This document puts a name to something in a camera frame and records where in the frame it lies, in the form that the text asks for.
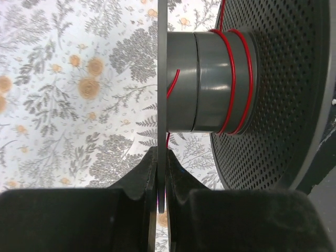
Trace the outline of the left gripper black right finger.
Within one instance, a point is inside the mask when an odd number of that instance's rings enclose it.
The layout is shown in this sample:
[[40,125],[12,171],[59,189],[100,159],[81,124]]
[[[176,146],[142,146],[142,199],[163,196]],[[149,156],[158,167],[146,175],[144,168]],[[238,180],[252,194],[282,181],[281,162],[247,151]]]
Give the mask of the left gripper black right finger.
[[308,197],[293,190],[210,190],[173,151],[165,170],[170,251],[330,251]]

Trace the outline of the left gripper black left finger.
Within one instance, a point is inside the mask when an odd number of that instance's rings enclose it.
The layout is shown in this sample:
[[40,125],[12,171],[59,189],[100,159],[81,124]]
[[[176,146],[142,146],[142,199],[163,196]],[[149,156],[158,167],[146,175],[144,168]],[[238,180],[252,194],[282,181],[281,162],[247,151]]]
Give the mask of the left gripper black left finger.
[[154,251],[157,150],[106,188],[1,194],[1,251]]

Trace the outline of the black filament spool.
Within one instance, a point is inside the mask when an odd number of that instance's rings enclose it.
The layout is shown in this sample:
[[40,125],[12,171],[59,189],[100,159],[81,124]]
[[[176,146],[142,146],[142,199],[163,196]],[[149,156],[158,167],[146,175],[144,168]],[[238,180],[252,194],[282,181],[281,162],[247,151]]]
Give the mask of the black filament spool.
[[226,189],[304,189],[335,90],[335,1],[221,1],[215,28],[168,30],[158,2],[159,211],[167,137],[208,132]]

